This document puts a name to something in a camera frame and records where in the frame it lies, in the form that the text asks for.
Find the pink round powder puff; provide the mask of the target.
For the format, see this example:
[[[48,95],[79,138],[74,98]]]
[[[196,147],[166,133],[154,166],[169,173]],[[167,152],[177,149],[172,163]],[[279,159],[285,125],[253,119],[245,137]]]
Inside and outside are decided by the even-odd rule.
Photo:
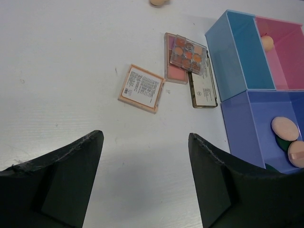
[[[299,130],[296,124],[283,116],[275,117],[271,122],[273,132],[285,141],[295,141],[299,137]]]

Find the tan sponge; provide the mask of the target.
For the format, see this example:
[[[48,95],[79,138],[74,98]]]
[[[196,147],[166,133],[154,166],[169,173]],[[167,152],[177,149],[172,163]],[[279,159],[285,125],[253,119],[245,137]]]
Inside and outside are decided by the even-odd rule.
[[[265,52],[269,52],[274,48],[274,41],[270,36],[262,36],[261,42]]]
[[[170,0],[150,0],[150,3],[154,6],[162,6]]]

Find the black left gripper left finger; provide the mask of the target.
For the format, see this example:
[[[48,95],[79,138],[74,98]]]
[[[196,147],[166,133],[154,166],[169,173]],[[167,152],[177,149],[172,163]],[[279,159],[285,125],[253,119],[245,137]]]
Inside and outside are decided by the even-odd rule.
[[[82,227],[103,142],[103,133],[95,130],[69,145],[2,170],[1,227]]]

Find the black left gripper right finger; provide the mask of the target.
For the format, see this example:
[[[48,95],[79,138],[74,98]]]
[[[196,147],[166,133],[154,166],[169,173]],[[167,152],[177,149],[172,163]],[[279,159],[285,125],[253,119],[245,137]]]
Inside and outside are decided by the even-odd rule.
[[[303,170],[283,174],[255,166],[195,133],[188,147],[203,227],[303,227]]]

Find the dark green round compact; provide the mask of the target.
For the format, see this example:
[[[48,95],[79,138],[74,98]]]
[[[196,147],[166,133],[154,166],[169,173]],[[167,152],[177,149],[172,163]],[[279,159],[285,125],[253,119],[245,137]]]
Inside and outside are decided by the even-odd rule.
[[[279,136],[275,136],[275,141],[277,143],[277,145],[285,152],[288,152],[288,148],[290,146],[290,144],[292,143],[292,141],[286,141],[281,139]]]

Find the dark green compact front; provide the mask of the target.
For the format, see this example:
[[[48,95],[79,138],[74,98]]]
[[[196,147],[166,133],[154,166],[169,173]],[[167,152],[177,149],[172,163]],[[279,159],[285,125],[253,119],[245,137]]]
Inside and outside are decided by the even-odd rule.
[[[277,169],[275,169],[273,166],[269,165],[269,164],[265,164],[265,167],[267,170],[270,170],[270,171],[276,171],[277,172]]]

